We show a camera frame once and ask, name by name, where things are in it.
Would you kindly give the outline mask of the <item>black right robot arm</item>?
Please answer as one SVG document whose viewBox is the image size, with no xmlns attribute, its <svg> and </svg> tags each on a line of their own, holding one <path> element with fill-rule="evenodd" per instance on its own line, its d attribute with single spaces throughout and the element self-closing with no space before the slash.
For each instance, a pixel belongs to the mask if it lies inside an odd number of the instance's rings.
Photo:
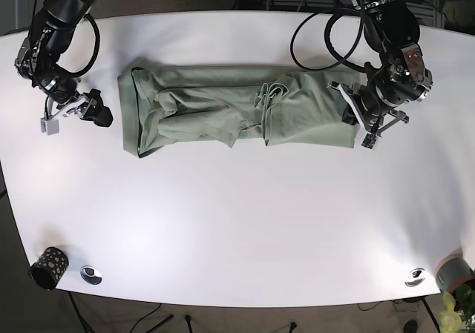
<svg viewBox="0 0 475 333">
<path fill-rule="evenodd" d="M 99 54 L 100 34 L 97 23 L 89 13 L 96 0 L 44 0 L 43 7 L 33 14 L 15 67 L 19 75 L 29 79 L 46 95 L 42 132 L 59 132 L 59 117 L 78 116 L 108 128 L 113 116 L 103 103 L 100 91 L 80 93 L 80 78 L 94 65 Z M 77 25 L 87 20 L 94 32 L 94 49 L 90 61 L 79 71 L 69 71 L 58 65 L 60 56 L 69 48 Z"/>
</svg>

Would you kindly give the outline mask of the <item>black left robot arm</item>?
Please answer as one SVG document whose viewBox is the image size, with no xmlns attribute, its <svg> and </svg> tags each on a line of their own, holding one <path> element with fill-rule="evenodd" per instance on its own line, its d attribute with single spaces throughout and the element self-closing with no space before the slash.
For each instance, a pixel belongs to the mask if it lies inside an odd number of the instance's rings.
<svg viewBox="0 0 475 333">
<path fill-rule="evenodd" d="M 433 85 L 419 46 L 420 27 L 405 0 L 354 0 L 352 8 L 340 7 L 324 30 L 325 45 L 340 63 L 363 73 L 367 83 L 347 86 L 331 83 L 348 106 L 343 122 L 360 125 L 366 132 L 362 145 L 372 148 L 381 134 L 397 122 L 407 123 L 408 115 L 399 106 L 422 101 Z M 379 54 L 381 67 L 369 62 L 358 66 L 341 56 L 330 41 L 333 25 L 343 16 L 360 16 L 364 38 Z"/>
</svg>

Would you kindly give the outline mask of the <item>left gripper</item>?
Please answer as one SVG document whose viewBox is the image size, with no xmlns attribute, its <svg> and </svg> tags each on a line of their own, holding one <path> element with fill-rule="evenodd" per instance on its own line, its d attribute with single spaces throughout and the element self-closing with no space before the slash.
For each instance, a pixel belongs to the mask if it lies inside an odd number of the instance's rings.
<svg viewBox="0 0 475 333">
<path fill-rule="evenodd" d="M 378 97 L 374 99 L 375 110 L 370 110 L 364 103 L 364 94 L 372 97 L 368 90 L 354 91 L 351 87 L 338 82 L 330 81 L 327 86 L 329 89 L 338 91 L 348 106 L 344 109 L 341 121 L 348 125 L 360 125 L 366 133 L 374 133 L 381 137 L 382 133 L 394 126 L 398 122 L 407 124 L 409 116 L 404 111 L 398 111 L 395 108 L 383 109 Z"/>
</svg>

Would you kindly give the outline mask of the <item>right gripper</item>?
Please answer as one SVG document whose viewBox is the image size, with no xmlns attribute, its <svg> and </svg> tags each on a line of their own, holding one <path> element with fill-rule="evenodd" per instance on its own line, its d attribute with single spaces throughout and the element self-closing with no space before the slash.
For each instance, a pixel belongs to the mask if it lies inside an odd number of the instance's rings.
<svg viewBox="0 0 475 333">
<path fill-rule="evenodd" d="M 88 95 L 81 93 L 73 96 L 68 102 L 59 105 L 58 110 L 54 110 L 55 101 L 49 96 L 46 101 L 46 111 L 44 120 L 46 122 L 57 119 L 61 116 L 68 117 L 71 114 L 82 118 L 87 112 L 87 120 L 92 121 L 96 126 L 108 128 L 111 126 L 114 118 L 110 108 L 104 105 L 101 92 L 92 89 Z"/>
</svg>

